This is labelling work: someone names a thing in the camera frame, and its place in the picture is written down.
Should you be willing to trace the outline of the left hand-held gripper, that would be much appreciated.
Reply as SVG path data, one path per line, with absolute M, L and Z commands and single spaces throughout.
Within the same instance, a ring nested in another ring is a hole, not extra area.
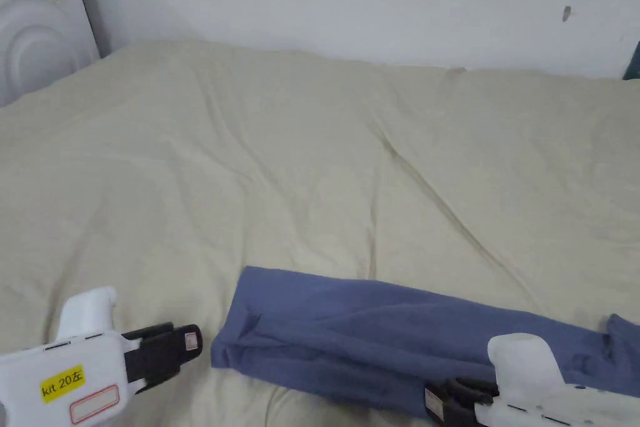
M 195 324 L 117 332 L 116 299 L 112 287 L 77 294 L 65 301 L 52 342 L 1 356 L 2 426 L 109 426 L 137 393 L 202 353 Z

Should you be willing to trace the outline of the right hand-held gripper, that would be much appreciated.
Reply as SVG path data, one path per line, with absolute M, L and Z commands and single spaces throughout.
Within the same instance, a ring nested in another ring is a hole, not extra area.
M 439 426 L 639 426 L 639 399 L 567 384 L 549 345 L 529 333 L 489 340 L 496 382 L 447 379 L 424 385 Z

